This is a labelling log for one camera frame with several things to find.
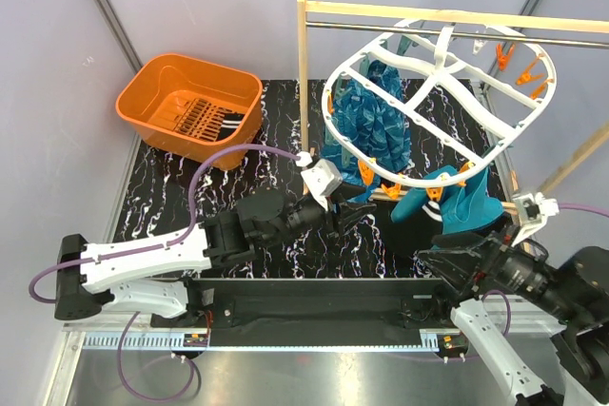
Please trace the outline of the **white round clip hanger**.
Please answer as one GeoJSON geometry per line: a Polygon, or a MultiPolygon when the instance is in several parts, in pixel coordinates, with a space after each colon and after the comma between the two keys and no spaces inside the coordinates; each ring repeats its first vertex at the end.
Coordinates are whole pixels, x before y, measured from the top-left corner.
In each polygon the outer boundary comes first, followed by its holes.
{"type": "MultiPolygon", "coordinates": [[[[450,52],[527,96],[533,96],[538,90],[544,88],[546,78],[544,65],[525,44],[492,41],[493,45],[498,48],[499,56],[509,59],[516,48],[522,48],[528,54],[530,62],[523,68],[510,67],[505,73],[490,72],[476,63],[472,55],[457,47],[456,41],[460,31],[456,27],[454,30],[458,35],[450,42],[450,52]]],[[[372,56],[366,56],[362,61],[355,63],[353,68],[369,79],[372,84],[396,97],[401,103],[408,102],[423,87],[425,81],[424,76],[414,71],[393,68],[372,56]]],[[[457,73],[456,77],[462,86],[473,94],[485,108],[509,125],[514,125],[530,112],[528,107],[488,86],[476,76],[462,71],[457,73]]],[[[353,79],[343,76],[332,88],[328,103],[331,119],[333,113],[332,101],[344,91],[346,83],[350,80],[353,79]]],[[[474,121],[453,95],[443,87],[433,87],[416,111],[450,137],[480,156],[484,155],[496,142],[494,136],[474,121]]],[[[409,118],[406,117],[406,119],[409,123],[411,138],[410,160],[407,169],[398,174],[412,179],[433,180],[441,174],[457,175],[466,168],[466,159],[452,148],[443,145],[422,127],[415,125],[409,118]]],[[[495,160],[486,168],[492,167],[495,160]]],[[[393,182],[379,177],[381,178],[381,184],[393,184],[393,182]]]]}

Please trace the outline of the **orange plastic basket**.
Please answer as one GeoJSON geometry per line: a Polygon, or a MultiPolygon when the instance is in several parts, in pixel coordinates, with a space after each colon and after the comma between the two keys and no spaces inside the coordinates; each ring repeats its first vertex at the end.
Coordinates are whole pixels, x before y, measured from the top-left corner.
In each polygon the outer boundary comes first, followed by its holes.
{"type": "Polygon", "coordinates": [[[115,109],[147,145],[202,163],[254,140],[262,126],[262,92],[252,73],[166,53],[144,64],[115,109]],[[228,113],[245,117],[231,136],[218,138],[228,113]]]}

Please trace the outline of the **black white striped sock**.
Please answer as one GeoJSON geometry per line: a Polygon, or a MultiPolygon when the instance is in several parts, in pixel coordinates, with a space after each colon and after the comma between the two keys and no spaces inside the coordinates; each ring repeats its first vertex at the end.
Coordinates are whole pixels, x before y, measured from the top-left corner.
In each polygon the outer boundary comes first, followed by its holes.
{"type": "Polygon", "coordinates": [[[442,222],[442,211],[438,203],[434,201],[427,201],[422,206],[422,210],[433,221],[442,222]]]}

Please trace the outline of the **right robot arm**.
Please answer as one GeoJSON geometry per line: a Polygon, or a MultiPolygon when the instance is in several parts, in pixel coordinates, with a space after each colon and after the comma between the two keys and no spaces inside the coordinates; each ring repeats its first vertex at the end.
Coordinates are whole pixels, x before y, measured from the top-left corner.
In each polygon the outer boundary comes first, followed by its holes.
{"type": "Polygon", "coordinates": [[[560,267],[546,254],[521,248],[509,225],[482,236],[476,232],[438,235],[418,252],[422,263],[444,281],[432,302],[443,326],[455,325],[498,382],[508,405],[605,405],[608,402],[608,252],[587,246],[560,267]],[[491,322],[483,293],[500,290],[538,307],[562,325],[550,340],[556,349],[565,391],[558,394],[524,363],[491,322]]]}

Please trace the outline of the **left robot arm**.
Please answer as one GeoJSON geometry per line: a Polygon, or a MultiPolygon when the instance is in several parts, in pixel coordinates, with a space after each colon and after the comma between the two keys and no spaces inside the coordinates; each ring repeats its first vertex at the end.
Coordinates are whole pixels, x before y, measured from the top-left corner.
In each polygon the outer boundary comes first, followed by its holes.
{"type": "Polygon", "coordinates": [[[71,321],[104,311],[140,312],[196,325],[206,312],[201,295],[188,280],[168,285],[157,276],[249,262],[313,229],[338,238],[375,208],[372,202],[349,202],[340,192],[320,201],[310,195],[294,201],[277,189],[258,188],[233,208],[165,235],[117,243],[66,236],[58,257],[54,316],[71,321]]]}

